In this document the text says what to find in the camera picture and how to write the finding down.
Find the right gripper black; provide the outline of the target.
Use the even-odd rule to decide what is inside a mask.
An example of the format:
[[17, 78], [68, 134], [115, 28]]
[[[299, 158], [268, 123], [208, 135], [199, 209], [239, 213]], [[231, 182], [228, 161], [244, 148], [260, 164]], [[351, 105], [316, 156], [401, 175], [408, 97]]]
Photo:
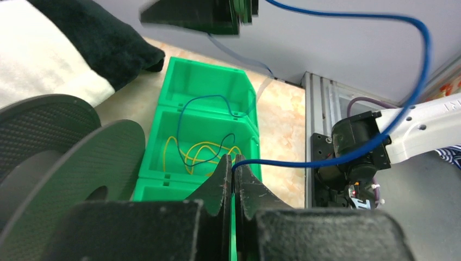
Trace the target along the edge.
[[238, 35], [238, 24], [252, 24], [258, 11], [258, 0], [160, 0], [140, 11], [140, 22], [208, 34]]

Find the dark grey filament spool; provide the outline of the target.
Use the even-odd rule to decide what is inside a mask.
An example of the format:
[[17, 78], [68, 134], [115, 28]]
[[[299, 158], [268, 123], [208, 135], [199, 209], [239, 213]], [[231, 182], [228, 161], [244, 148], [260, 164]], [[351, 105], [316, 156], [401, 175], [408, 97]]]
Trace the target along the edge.
[[102, 125], [71, 95], [1, 109], [1, 260], [39, 260], [59, 220], [86, 200], [128, 200], [145, 151], [132, 120]]

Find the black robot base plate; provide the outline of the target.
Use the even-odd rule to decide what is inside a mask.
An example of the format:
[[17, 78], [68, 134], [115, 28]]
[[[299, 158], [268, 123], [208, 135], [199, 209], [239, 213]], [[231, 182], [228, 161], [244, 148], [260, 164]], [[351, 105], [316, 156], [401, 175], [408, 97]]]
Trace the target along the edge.
[[[313, 133], [310, 138], [311, 161], [333, 159], [332, 138]], [[357, 161], [346, 164], [316, 167], [312, 170], [312, 204], [322, 208], [349, 208], [352, 204], [350, 187], [358, 182]]]

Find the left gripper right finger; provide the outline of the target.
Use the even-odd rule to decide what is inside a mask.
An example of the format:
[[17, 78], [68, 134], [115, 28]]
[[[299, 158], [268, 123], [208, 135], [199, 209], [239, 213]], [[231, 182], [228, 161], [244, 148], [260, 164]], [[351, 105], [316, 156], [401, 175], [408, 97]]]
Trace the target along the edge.
[[296, 209], [238, 155], [233, 167], [238, 260], [413, 260], [400, 225], [379, 210]]

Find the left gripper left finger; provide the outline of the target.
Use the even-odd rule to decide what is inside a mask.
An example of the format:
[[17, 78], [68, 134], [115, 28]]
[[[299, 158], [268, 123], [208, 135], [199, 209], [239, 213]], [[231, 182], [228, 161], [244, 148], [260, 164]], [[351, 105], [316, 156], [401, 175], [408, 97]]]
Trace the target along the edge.
[[85, 201], [62, 219], [45, 260], [229, 260], [230, 156], [180, 201]]

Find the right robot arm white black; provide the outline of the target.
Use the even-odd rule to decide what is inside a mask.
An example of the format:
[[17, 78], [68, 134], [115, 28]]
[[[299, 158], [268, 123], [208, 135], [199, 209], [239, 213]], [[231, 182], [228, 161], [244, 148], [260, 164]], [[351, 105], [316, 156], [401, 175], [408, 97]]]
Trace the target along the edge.
[[[326, 170], [327, 168], [334, 168], [341, 175], [338, 178], [333, 178], [334, 182], [342, 182], [346, 189], [348, 187], [358, 186], [352, 185], [355, 182], [359, 182], [360, 185], [365, 185], [371, 183], [371, 178], [374, 176], [377, 170], [388, 169], [389, 166], [385, 166], [384, 163], [396, 164], [402, 161], [405, 161], [415, 155], [422, 154], [432, 150], [442, 150], [445, 147], [448, 147], [450, 150], [459, 150], [456, 147], [459, 147], [455, 144], [460, 144], [460, 136], [450, 135], [447, 138], [459, 138], [458, 140], [438, 140], [437, 145], [435, 143], [430, 144], [426, 143], [424, 140], [419, 141], [410, 141], [410, 138], [416, 138], [418, 133], [423, 132], [428, 125], [428, 122], [421, 123], [418, 125], [410, 125], [410, 122], [413, 118], [410, 117], [409, 113], [416, 110], [422, 111], [422, 109], [427, 110], [431, 107], [434, 107], [437, 104], [433, 102], [442, 102], [439, 100], [432, 100], [430, 102], [415, 104], [416, 100], [422, 94], [423, 87], [426, 84], [428, 78], [428, 71], [431, 66], [431, 55], [432, 55], [432, 38], [427, 26], [420, 20], [398, 14], [387, 14], [387, 13], [351, 13], [351, 12], [327, 12], [327, 11], [317, 11], [303, 9], [299, 7], [294, 7], [290, 5], [283, 4], [278, 1], [267, 1], [268, 3], [295, 13], [318, 16], [318, 17], [335, 17], [335, 18], [354, 18], [354, 19], [374, 19], [374, 20], [395, 20], [399, 22], [409, 23], [419, 30], [422, 40], [423, 40], [423, 61], [421, 72], [418, 77], [418, 82], [409, 95], [406, 102], [403, 104], [402, 108], [396, 109], [387, 109], [377, 111], [376, 116], [362, 116], [356, 115], [351, 116], [346, 119], [343, 119], [337, 122], [332, 127], [332, 145], [334, 152], [330, 154], [332, 159], [325, 159], [323, 161], [310, 161], [310, 162], [291, 162], [291, 161], [276, 161], [276, 160], [267, 160], [267, 159], [248, 159], [244, 160], [243, 163], [237, 163], [234, 167], [240, 167], [245, 165], [271, 165], [278, 167], [289, 167], [289, 168], [311, 168], [318, 170]], [[201, 16], [212, 15], [213, 16], [225, 16], [226, 23], [234, 24], [234, 20], [241, 20], [241, 23], [251, 23], [251, 17], [256, 16], [258, 11], [255, 7], [255, 10], [251, 10], [251, 14], [248, 15], [250, 11], [249, 7], [241, 7], [244, 11], [236, 11], [237, 4], [229, 3], [230, 13], [229, 15], [224, 15], [224, 11], [208, 11], [206, 8], [211, 7], [211, 4], [205, 4], [205, 1], [198, 1], [198, 4], [204, 4], [204, 7], [200, 5], [199, 7], [186, 7], [192, 6], [192, 3], [173, 3], [173, 1], [157, 1], [148, 7], [146, 10], [141, 12], [140, 21], [143, 23], [152, 23], [152, 24], [168, 24], [176, 27], [182, 27], [186, 29], [192, 29], [200, 32], [206, 32], [209, 36], [214, 34], [211, 27], [212, 22], [208, 22], [201, 19]], [[222, 143], [228, 138], [232, 137], [235, 140], [234, 133], [227, 134], [221, 142], [219, 151], [222, 149]], [[214, 154], [213, 158], [209, 160], [197, 161], [196, 158], [193, 158], [191, 162], [188, 162], [189, 154], [182, 154], [180, 150], [179, 140], [177, 139], [177, 149], [179, 156], [184, 164], [186, 171], [189, 174], [194, 174], [194, 168], [196, 165], [205, 164], [206, 167], [210, 164], [217, 166], [217, 161], [215, 158], [220, 159], [219, 151], [217, 154]], [[373, 156], [381, 156], [378, 153], [379, 150], [384, 150], [383, 160], [372, 159]], [[206, 169], [206, 177], [212, 175], [211, 169]]]

